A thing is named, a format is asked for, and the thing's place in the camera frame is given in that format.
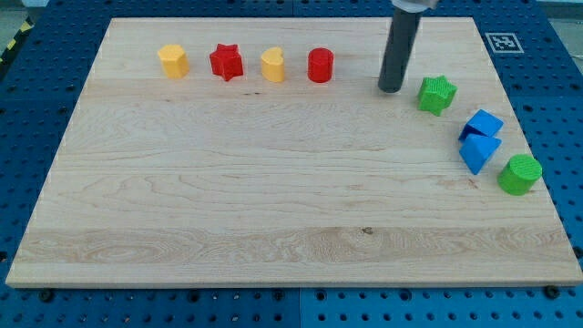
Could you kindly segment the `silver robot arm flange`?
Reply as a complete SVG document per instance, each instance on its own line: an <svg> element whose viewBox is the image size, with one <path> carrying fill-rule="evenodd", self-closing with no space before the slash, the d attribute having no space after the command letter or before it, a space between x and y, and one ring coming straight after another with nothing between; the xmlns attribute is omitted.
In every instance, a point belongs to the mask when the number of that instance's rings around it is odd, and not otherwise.
<svg viewBox="0 0 583 328"><path fill-rule="evenodd" d="M422 13L427 9L436 9L439 0L391 0L392 4L408 13Z"/></svg>

